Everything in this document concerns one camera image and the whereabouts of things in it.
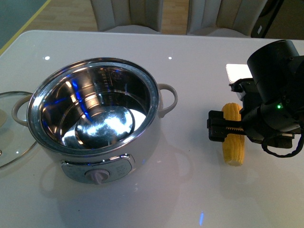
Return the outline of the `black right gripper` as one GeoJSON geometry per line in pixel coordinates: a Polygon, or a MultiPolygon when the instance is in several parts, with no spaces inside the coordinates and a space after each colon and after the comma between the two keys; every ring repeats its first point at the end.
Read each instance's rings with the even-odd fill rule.
{"type": "Polygon", "coordinates": [[[246,133],[254,143],[261,144],[267,139],[268,145],[291,145],[294,136],[301,133],[300,124],[285,109],[281,100],[264,104],[252,78],[240,79],[239,89],[239,99],[243,102],[242,121],[227,120],[222,111],[209,111],[209,139],[223,142],[229,134],[246,133]]]}

